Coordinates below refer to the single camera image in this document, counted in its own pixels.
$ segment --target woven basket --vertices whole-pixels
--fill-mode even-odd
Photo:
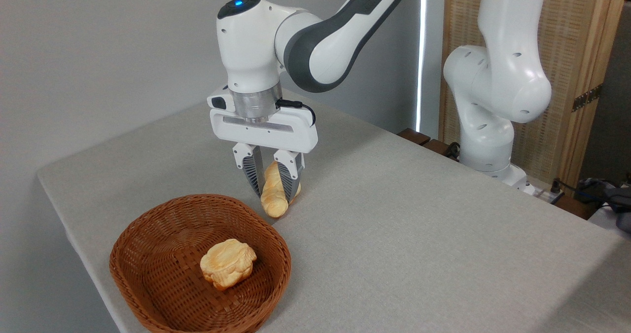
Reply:
[[[235,238],[257,255],[252,275],[223,292],[199,268],[213,245]],[[140,323],[152,332],[254,332],[289,283],[282,237],[243,202],[194,194],[149,210],[120,235],[110,273]]]

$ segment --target white robotic arm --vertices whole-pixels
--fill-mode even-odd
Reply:
[[[212,130],[233,148],[237,167],[260,196],[264,179],[259,146],[277,148],[288,200],[304,169],[303,153],[317,144],[315,114],[282,100],[280,73],[309,92],[340,85],[376,29],[401,0],[347,0],[331,18],[265,0],[232,0],[217,16],[228,89],[208,98]]]
[[[460,162],[522,190],[526,174],[511,165],[511,121],[536,119],[552,94],[537,45],[542,5],[482,0],[478,26],[487,47],[458,47],[444,65],[460,117]]]

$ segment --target metal hinge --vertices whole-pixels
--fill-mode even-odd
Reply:
[[[574,105],[572,106],[572,112],[582,108],[583,106],[590,104],[595,99],[600,97],[600,90],[602,89],[602,84],[593,88],[592,90],[582,94],[581,96],[574,99]]]

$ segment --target silver flange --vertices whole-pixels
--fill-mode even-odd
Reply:
[[[278,111],[276,101],[282,99],[280,83],[262,92],[238,93],[230,90],[230,93],[237,115],[251,123],[267,122]]]

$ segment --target bread roll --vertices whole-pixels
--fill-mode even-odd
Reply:
[[[223,291],[250,276],[255,260],[256,254],[249,245],[228,239],[212,246],[199,266],[204,279]]]
[[[296,196],[298,196],[298,194],[300,194],[300,184],[298,184]],[[261,194],[263,210],[265,210],[265,213],[271,218],[279,218],[287,212],[291,202],[287,203],[287,199],[284,196],[280,173],[278,173],[278,162],[272,162],[265,171],[265,185],[263,186],[263,193]]]

